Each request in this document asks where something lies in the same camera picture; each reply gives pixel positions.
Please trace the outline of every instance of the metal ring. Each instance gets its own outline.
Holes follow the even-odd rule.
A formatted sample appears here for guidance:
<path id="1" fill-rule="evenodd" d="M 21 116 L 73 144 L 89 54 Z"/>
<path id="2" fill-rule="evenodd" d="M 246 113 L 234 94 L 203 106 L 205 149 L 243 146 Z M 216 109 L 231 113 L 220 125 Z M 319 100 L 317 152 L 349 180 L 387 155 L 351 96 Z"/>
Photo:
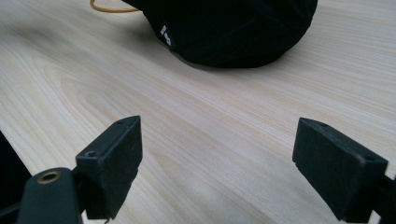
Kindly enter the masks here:
<path id="1" fill-rule="evenodd" d="M 51 171 L 43 174 L 37 179 L 37 184 L 49 184 L 61 178 L 61 172 Z"/>

